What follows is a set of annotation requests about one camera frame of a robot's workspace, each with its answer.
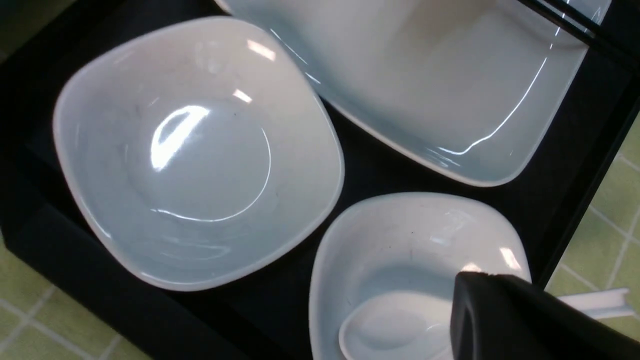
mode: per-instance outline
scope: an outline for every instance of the black object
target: black object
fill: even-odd
[[[640,359],[640,343],[513,275],[459,273],[450,332],[456,360]]]
[[[620,66],[633,73],[633,75],[640,76],[640,64],[637,55],[628,50],[626,46],[610,36],[598,24],[584,16],[568,3],[563,0],[542,0],[563,13],[562,15],[559,15],[554,12],[552,8],[545,6],[538,0],[518,1],[538,13],[540,16],[559,26],[573,37],[588,45],[590,48],[608,57],[610,60],[615,61]],[[594,36],[592,37],[566,20],[564,18],[565,15],[568,15],[573,21],[590,30]]]
[[[309,359],[309,281],[324,230],[348,206],[386,193],[443,192],[493,206],[518,231],[533,281],[544,286],[638,111],[640,82],[589,51],[522,174],[496,188],[474,188],[405,158],[325,104],[346,168],[327,220],[290,253],[232,284],[151,291],[102,248],[79,213],[53,149],[52,109],[67,79],[91,59],[149,31],[221,14],[211,0],[76,0],[0,65],[0,146],[11,165],[0,181],[14,179],[0,186],[6,246],[155,358],[178,354],[179,341],[197,332],[190,359],[211,358],[223,341],[254,359]],[[602,27],[638,51],[639,20],[634,6],[613,1]],[[62,235],[53,236],[50,224]],[[92,271],[88,260],[96,264]],[[104,304],[107,293],[113,306]],[[143,299],[146,308],[129,298]],[[175,339],[154,339],[167,314],[181,319]]]

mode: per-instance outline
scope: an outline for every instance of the rectangular white dish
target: rectangular white dish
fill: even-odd
[[[535,153],[587,47],[515,0],[216,0],[278,37],[347,118],[457,181]],[[570,5],[600,22],[610,0]]]

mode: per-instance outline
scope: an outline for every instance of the spoon bowl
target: spoon bowl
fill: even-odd
[[[358,306],[342,323],[347,360],[451,359],[451,301],[414,291],[393,291]]]

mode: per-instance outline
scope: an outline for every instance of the glossy glaze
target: glossy glaze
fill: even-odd
[[[518,234],[493,208],[437,193],[398,193],[345,210],[317,251],[309,295],[314,359],[342,359],[339,329],[361,304],[391,291],[451,303],[460,270],[530,281]]]
[[[277,36],[325,99],[464,183],[524,169],[586,47],[514,0],[216,0]],[[571,0],[600,22],[610,0]]]
[[[126,43],[81,69],[54,115],[81,211],[153,285],[201,290],[293,248],[329,214],[342,153],[273,37],[229,17]]]

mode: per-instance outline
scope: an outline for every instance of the green tile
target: green tile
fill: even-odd
[[[600,322],[629,338],[640,341],[640,321],[633,316],[603,319]]]
[[[112,360],[147,360],[151,359],[144,352],[140,351],[135,345],[128,342],[126,339],[122,341],[113,349],[111,356]]]
[[[35,305],[51,284],[16,258],[0,241],[0,299],[23,311]]]
[[[82,359],[37,329],[26,327],[0,354],[0,360],[75,360]]]
[[[17,4],[0,20],[0,49],[12,54],[74,0],[10,0]]]
[[[588,293],[592,290],[583,284],[575,276],[563,268],[556,270],[554,278],[547,285],[547,292],[553,296],[565,296],[573,294]]]
[[[591,204],[627,231],[640,206],[640,172],[614,160]]]
[[[624,237],[611,225],[587,211],[562,262],[597,288],[604,289],[623,242]]]
[[[636,119],[631,125],[620,152],[627,160],[640,167],[640,120]]]
[[[640,315],[640,281],[638,281],[638,270],[640,268],[640,246],[636,243],[629,243],[627,251],[622,257],[620,269],[613,282],[614,288],[629,288],[627,302],[637,314]]]
[[[0,307],[0,342],[20,323],[20,318]]]
[[[60,290],[51,295],[35,319],[96,357],[116,335],[102,320]]]

